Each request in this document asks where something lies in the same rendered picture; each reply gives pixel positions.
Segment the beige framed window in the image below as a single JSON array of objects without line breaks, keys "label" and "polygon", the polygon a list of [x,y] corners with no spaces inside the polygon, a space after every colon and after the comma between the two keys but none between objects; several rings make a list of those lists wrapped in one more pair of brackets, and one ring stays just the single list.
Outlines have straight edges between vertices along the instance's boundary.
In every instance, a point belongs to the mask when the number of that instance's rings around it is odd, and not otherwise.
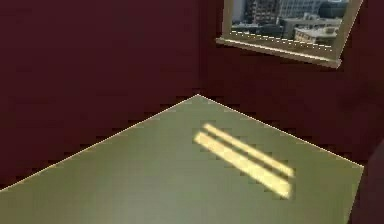
[{"label": "beige framed window", "polygon": [[218,44],[337,68],[364,0],[225,0]]}]

